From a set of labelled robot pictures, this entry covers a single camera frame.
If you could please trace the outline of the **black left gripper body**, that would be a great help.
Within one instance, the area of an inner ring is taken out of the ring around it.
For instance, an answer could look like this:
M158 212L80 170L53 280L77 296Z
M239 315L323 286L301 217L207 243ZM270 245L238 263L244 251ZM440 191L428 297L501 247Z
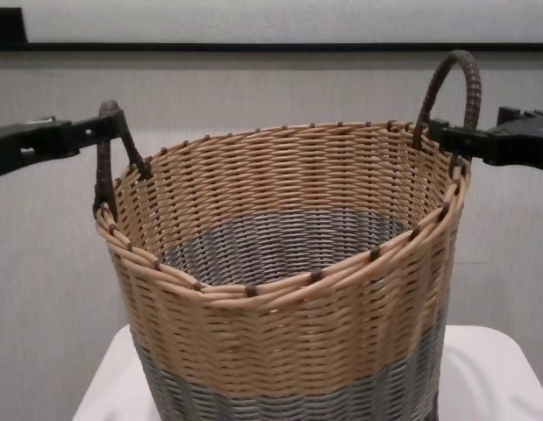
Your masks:
M0 176L75 155L72 123L49 118L0 126Z

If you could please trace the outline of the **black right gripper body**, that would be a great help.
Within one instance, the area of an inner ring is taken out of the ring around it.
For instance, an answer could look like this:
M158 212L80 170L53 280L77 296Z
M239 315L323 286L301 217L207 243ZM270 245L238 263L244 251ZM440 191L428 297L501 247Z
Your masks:
M484 163L543 167L543 120L515 120L488 131Z

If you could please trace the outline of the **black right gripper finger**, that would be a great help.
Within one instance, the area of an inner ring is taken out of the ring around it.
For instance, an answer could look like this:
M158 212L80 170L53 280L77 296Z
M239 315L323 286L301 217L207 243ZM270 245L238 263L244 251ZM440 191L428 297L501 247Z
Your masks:
M543 129L543 111L522 111L501 106L497 113L498 129Z
M465 160L480 159L489 163L489 133L450 125L446 120L431 119L428 124L432 140L446 152L460 156Z

